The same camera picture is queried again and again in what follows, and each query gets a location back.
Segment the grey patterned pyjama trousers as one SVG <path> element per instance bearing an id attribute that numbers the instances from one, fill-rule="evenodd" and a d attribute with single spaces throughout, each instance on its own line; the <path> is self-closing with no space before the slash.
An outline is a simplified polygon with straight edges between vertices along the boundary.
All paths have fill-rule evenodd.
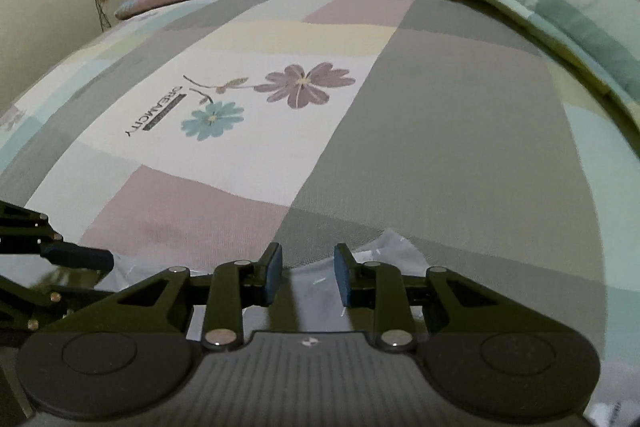
<path id="1" fill-rule="evenodd" d="M 115 268 L 98 284 L 100 291 L 121 291 L 141 282 L 162 268 L 150 261 L 115 254 Z M 374 241 L 355 249 L 358 262 L 380 261 L 399 268 L 405 275 L 424 275 L 430 266 L 420 251 L 405 237 L 385 230 Z M 204 305 L 194 306 L 186 338 L 199 340 L 204 320 Z M 422 306 L 412 306 L 416 335 L 427 339 Z M 255 331 L 280 332 L 344 332 L 369 331 L 372 310 L 347 309 L 343 306 L 335 280 L 332 257 L 303 267 L 284 269 L 274 303 L 269 308 L 250 307 L 243 310 L 245 340 Z"/>

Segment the patchwork pastel bed sheet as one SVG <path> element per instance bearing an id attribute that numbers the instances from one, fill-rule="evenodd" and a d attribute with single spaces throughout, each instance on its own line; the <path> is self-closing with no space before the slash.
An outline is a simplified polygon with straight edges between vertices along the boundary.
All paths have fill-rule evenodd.
<path id="1" fill-rule="evenodd" d="M 70 242 L 291 268 L 390 229 L 586 334 L 639 414 L 639 134 L 491 6 L 189 0 L 80 48 L 1 118 L 1 196 Z"/>

